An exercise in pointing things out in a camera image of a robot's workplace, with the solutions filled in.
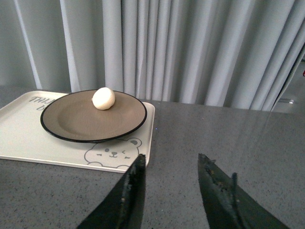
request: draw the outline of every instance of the black plate rim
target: black plate rim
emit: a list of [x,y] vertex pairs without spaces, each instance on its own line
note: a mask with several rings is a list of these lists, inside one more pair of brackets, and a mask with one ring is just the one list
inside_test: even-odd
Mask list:
[[50,103],[50,104],[42,111],[41,116],[40,116],[40,123],[41,123],[43,129],[44,129],[45,131],[47,131],[49,134],[51,134],[52,136],[54,136],[54,137],[56,137],[56,138],[59,138],[59,139],[61,139],[61,140],[69,141],[69,142],[78,142],[78,143],[102,143],[102,142],[110,141],[110,140],[113,140],[113,139],[117,139],[117,138],[119,138],[119,137],[126,136],[126,135],[128,135],[128,134],[131,134],[132,132],[134,132],[134,131],[136,131],[137,129],[139,129],[139,128],[144,124],[144,122],[146,121],[146,118],[147,118],[147,109],[146,109],[146,107],[145,107],[145,105],[143,104],[142,101],[140,101],[138,98],[136,98],[136,97],[134,97],[134,96],[132,96],[132,95],[130,95],[130,94],[127,94],[127,93],[125,93],[125,92],[114,91],[114,92],[126,94],[126,95],[128,95],[128,96],[130,96],[130,97],[132,97],[132,98],[135,98],[135,99],[138,100],[138,101],[140,102],[140,104],[142,104],[142,106],[144,107],[144,110],[145,110],[144,118],[143,118],[143,120],[141,121],[141,123],[140,123],[138,126],[136,126],[134,129],[132,129],[132,130],[130,130],[130,131],[128,131],[128,132],[126,132],[126,133],[124,133],[124,134],[122,134],[122,135],[118,135],[118,136],[114,136],[114,137],[110,137],[110,138],[105,138],[105,139],[94,139],[94,140],[79,140],[79,139],[73,139],[73,138],[63,137],[63,136],[61,136],[61,135],[58,135],[58,134],[52,132],[50,129],[47,128],[47,126],[46,126],[45,123],[43,122],[43,115],[44,115],[44,113],[46,112],[46,110],[48,109],[49,106],[51,106],[51,105],[52,105],[54,102],[56,102],[57,100],[59,100],[59,99],[61,99],[61,98],[63,98],[63,97],[66,97],[66,96],[68,96],[68,95],[76,94],[76,93],[81,93],[81,92],[87,92],[87,91],[96,91],[96,90],[84,90],[84,91],[69,93],[69,94],[67,94],[67,95],[64,95],[64,96],[62,96],[62,97],[56,99],[56,100],[53,101],[52,103]]

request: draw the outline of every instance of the white ball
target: white ball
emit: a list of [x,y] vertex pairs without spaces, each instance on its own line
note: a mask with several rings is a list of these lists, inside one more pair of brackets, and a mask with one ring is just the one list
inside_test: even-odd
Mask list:
[[115,95],[113,90],[102,87],[97,90],[92,98],[93,105],[99,110],[107,110],[114,104]]

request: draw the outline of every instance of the curtain fold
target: curtain fold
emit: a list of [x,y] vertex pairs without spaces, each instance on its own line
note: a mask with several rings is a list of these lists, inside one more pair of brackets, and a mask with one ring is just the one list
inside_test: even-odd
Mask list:
[[305,0],[3,0],[0,84],[270,111]]

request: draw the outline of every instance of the white tray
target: white tray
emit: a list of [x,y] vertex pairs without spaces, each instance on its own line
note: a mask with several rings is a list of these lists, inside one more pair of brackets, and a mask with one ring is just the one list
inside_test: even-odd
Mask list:
[[55,138],[41,126],[43,109],[66,94],[34,91],[0,109],[0,158],[124,173],[139,154],[149,162],[155,108],[133,133],[104,143],[75,143]]

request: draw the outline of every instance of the white curtain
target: white curtain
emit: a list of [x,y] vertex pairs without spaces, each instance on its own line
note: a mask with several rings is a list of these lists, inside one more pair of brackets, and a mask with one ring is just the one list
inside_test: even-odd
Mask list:
[[270,111],[305,0],[0,0],[0,85]]

